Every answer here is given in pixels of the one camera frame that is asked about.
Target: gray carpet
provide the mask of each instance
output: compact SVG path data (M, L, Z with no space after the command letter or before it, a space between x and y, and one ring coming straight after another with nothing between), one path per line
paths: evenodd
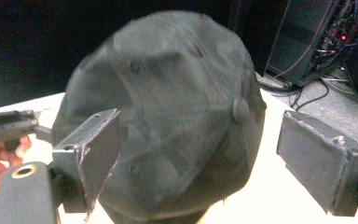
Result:
M259 81L269 83L274 86L282 85L281 82L266 75L261 77L257 75ZM305 105L299 109L299 112L312 115L313 117L323 121L338 131L346 134L347 136L358 141L358 98L351 94L351 90L345 90L342 86L339 87L338 83L334 81L325 82L329 88L329 93L321 100L315 101ZM335 87L339 87L343 91L338 91ZM326 88L321 81L315 81L306 85L302 91L298 104L301 105L316 97L322 96L326 93ZM287 105L292 104L296 96L287 96L287 94L276 94L271 92L278 99Z

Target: black baseball cap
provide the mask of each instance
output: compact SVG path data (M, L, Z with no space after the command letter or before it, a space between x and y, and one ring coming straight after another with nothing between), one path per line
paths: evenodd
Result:
M210 17L159 12L105 40L69 81L55 142L112 108L120 157L99 201L113 220L187 216L246 184L266 104L241 39Z

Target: brass ring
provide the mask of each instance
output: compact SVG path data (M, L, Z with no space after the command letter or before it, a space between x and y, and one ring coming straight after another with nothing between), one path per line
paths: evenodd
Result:
M20 167L19 169L15 170L13 174L11 174L11 177L15 179L21 179L24 177L27 177L29 175L32 175L34 172L36 172L37 167L33 164L28 164L25 166Z

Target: white table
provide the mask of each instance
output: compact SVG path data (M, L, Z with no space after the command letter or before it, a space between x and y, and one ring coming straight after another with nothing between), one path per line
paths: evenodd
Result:
M248 184L224 202L213 205L199 224L285 223L285 224L357 224L356 217L326 215L306 189L286 170L276 154L282 113L287 105L262 91L268 105L263 138L255 167ZM40 124L51 127L63 94L31 102L6 106L1 110L35 111L46 109L39 118ZM51 161L51 145L33 138L33 146L26 161ZM85 214L65 214L60 207L62 223L82 223ZM97 204L89 224L113 223Z

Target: cap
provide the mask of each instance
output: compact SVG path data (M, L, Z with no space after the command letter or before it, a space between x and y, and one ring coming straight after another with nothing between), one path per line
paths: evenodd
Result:
M120 158L99 200L108 214L145 222L205 210L241 189L266 104L237 35L206 15L164 11L131 21L80 63L56 143L112 108L121 111Z

